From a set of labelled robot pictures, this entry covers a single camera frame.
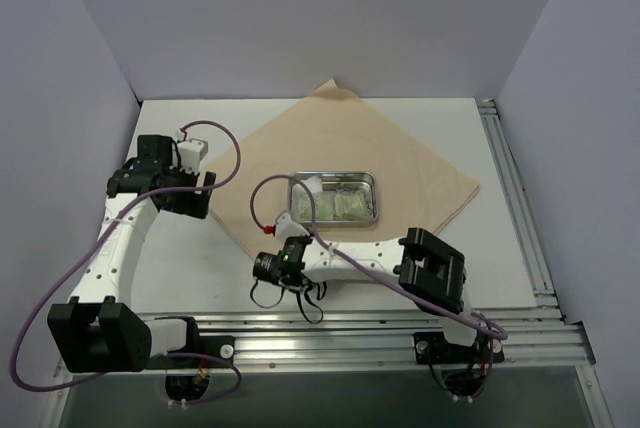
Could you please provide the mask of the steel instrument tray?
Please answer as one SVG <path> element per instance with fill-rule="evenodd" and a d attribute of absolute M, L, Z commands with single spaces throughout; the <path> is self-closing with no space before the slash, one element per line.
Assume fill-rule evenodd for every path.
<path fill-rule="evenodd" d="M 292 218 L 309 226 L 313 195 L 319 227 L 367 227 L 378 220 L 375 177 L 366 171 L 295 172 L 287 193 L 287 209 Z"/>

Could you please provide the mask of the white gauze pad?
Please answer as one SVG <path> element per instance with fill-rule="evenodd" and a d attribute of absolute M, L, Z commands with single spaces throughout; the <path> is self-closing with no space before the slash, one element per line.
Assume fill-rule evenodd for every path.
<path fill-rule="evenodd" d="M 301 178 L 298 183 L 292 186 L 292 192 L 305 195 L 307 193 L 317 194 L 324 191 L 322 178 L 319 175 L 307 176 Z"/>

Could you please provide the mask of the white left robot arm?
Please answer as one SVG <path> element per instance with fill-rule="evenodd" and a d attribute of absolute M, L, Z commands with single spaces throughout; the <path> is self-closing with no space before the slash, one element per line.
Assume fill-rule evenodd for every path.
<path fill-rule="evenodd" d="M 166 211 L 203 219 L 214 184 L 199 167 L 206 142 L 141 135 L 137 153 L 107 182 L 100 246 L 82 263 L 83 275 L 69 300 L 49 309 L 47 325 L 67 369 L 74 374 L 139 372 L 165 354 L 179 367 L 202 353 L 195 324 L 187 317 L 142 320 L 130 307 L 134 273 L 146 235 Z"/>

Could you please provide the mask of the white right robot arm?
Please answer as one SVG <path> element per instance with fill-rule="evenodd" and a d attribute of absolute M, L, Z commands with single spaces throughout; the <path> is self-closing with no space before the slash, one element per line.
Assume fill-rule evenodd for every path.
<path fill-rule="evenodd" d="M 312 235 L 286 239 L 276 254 L 261 252 L 253 277 L 284 291 L 323 291 L 329 282 L 375 281 L 411 294 L 416 306 L 441 319 L 444 348 L 455 360 L 469 359 L 480 348 L 477 331 L 462 323 L 471 309 L 465 293 L 462 253 L 421 228 L 378 242 L 320 241 Z"/>

